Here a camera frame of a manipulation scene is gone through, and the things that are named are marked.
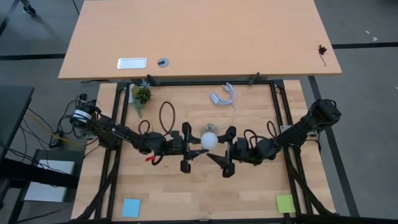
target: wooden table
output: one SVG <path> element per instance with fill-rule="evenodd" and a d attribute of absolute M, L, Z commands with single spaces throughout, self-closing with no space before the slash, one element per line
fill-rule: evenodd
<path fill-rule="evenodd" d="M 322 56 L 319 45 L 328 50 Z M 145 69 L 117 69 L 146 58 Z M 169 66 L 157 61 L 167 58 Z M 313 0 L 85 1 L 61 79 L 336 75 Z"/>
<path fill-rule="evenodd" d="M 293 121 L 297 122 L 307 112 L 300 82 L 284 81 L 284 85 Z M 266 123 L 273 121 L 276 124 L 270 86 L 235 85 L 234 89 L 236 117 L 232 125 L 237 128 L 237 136 L 243 136 L 243 131 L 250 128 L 258 135 L 270 137 Z M 155 131 L 162 132 L 158 112 L 162 102 L 167 100 L 176 110 L 174 130 L 181 130 L 181 124 L 188 121 L 194 136 L 200 136 L 200 129 L 206 123 L 224 125 L 232 116 L 232 108 L 215 106 L 210 101 L 209 94 L 212 91 L 220 97 L 228 97 L 216 85 L 152 87 L 153 97 L 143 111 L 143 119 L 148 119 Z M 99 88 L 97 106 L 107 116 L 111 116 L 115 92 L 114 83 L 102 84 Z M 285 114 L 283 106 L 281 109 L 282 114 Z M 165 107 L 162 114 L 165 127 L 171 124 L 171 115 L 171 109 Z M 135 109 L 129 105 L 126 126 L 137 131 L 140 121 Z M 96 146 L 89 146 L 87 151 L 94 147 Z M 223 155 L 225 150 L 226 144 L 219 144 L 213 153 Z M 333 211 L 316 143 L 307 141 L 302 146 L 301 156 L 308 186 L 326 208 Z M 237 162 L 236 174 L 229 179 L 222 178 L 221 169 L 205 155 L 190 162 L 191 174 L 180 172 L 181 156 L 165 157 L 158 166 L 145 162 L 146 157 L 130 144 L 123 143 L 112 217 L 114 221 L 276 218 L 282 217 L 282 214 L 277 211 L 275 196 L 290 194 L 282 152 L 274 161 L 264 161 L 256 167 Z M 84 160 L 72 218 L 84 211 L 98 190 L 103 158 L 104 149 L 99 148 Z M 108 197 L 109 193 L 104 196 L 103 215 L 106 214 Z M 125 198 L 141 199 L 139 218 L 121 216 Z M 300 203 L 304 210 L 302 198 Z"/>

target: sticky note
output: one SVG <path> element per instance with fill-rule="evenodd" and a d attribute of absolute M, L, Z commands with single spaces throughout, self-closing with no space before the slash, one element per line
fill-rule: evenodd
<path fill-rule="evenodd" d="M 122 217 L 138 218 L 139 207 L 141 201 L 139 199 L 124 199 Z"/>
<path fill-rule="evenodd" d="M 277 195 L 276 203 L 278 206 L 279 213 L 294 213 L 296 209 L 294 208 L 293 196 L 289 195 Z"/>

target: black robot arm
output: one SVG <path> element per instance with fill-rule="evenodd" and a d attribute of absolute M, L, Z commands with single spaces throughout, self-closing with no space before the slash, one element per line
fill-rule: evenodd
<path fill-rule="evenodd" d="M 253 165 L 259 165 L 264 159 L 273 160 L 276 154 L 282 150 L 283 147 L 296 146 L 300 147 L 307 139 L 307 134 L 310 131 L 317 131 L 320 133 L 326 127 L 330 127 L 340 119 L 341 113 L 337 110 L 336 103 L 332 100 L 317 100 L 312 104 L 308 113 L 303 116 L 300 121 L 278 136 L 273 138 L 265 138 L 254 134 L 249 140 L 246 138 L 238 138 L 232 144 L 229 141 L 228 149 L 225 156 L 217 156 L 208 153 L 207 156 L 213 159 L 222 169 L 223 177 L 231 177 L 234 174 L 234 164 L 232 160 L 240 162 L 247 162 Z M 234 127 L 230 127 L 227 133 L 235 132 Z M 252 146 L 251 139 L 254 138 L 256 145 Z"/>
<path fill-rule="evenodd" d="M 141 154 L 153 152 L 155 156 L 160 156 L 157 161 L 152 160 L 154 166 L 164 156 L 182 155 L 181 171 L 184 173 L 190 173 L 189 160 L 208 152 L 206 149 L 190 150 L 189 144 L 199 144 L 200 139 L 192 136 L 189 123 L 182 124 L 183 137 L 180 136 L 179 131 L 170 131 L 165 135 L 157 132 L 139 134 L 101 114 L 101 110 L 95 106 L 94 101 L 80 101 L 70 117 L 70 122 L 73 127 L 98 136 L 100 146 L 105 148 L 116 149 L 121 141 L 125 140 Z M 165 136 L 168 134 L 171 135 L 171 140 L 166 140 Z"/>

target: green sticky note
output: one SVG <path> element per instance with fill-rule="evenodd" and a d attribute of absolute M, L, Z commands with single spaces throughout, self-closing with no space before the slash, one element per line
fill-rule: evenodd
<path fill-rule="evenodd" d="M 295 213 L 296 209 L 293 204 L 293 196 L 290 195 L 277 195 L 276 204 L 279 213 Z"/>

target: potted plant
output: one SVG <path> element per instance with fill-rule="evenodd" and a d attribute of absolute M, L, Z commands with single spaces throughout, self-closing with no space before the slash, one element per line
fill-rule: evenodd
<path fill-rule="evenodd" d="M 140 118 L 142 118 L 142 109 L 144 109 L 144 105 L 150 100 L 150 84 L 145 80 L 142 80 L 141 85 L 134 87 L 131 89 L 132 95 L 132 104 L 137 110 L 137 114 Z"/>

